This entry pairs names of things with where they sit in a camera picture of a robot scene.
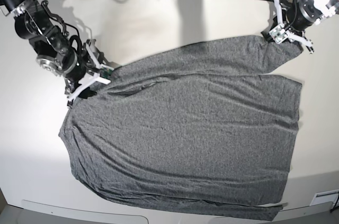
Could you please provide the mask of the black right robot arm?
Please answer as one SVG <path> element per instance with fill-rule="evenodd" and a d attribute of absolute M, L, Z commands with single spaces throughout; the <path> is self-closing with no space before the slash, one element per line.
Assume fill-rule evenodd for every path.
<path fill-rule="evenodd" d="M 91 90 L 95 83 L 109 84 L 114 69 L 107 65 L 104 54 L 95 45 L 95 39 L 82 42 L 80 35 L 70 35 L 66 23 L 52 13 L 49 2 L 43 0 L 1 0 L 6 12 L 13 15 L 16 34 L 29 41 L 37 54 L 37 64 L 62 77 L 65 81 L 67 105 L 76 98 L 96 95 Z"/>

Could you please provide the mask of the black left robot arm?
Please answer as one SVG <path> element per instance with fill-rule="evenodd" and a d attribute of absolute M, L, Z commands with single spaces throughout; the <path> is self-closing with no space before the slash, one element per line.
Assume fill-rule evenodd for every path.
<path fill-rule="evenodd" d="M 338 14 L 338 0 L 271 0 L 275 18 L 268 33 L 263 34 L 268 42 L 282 44 L 299 42 L 310 53 L 313 42 L 306 38 L 306 28 Z"/>

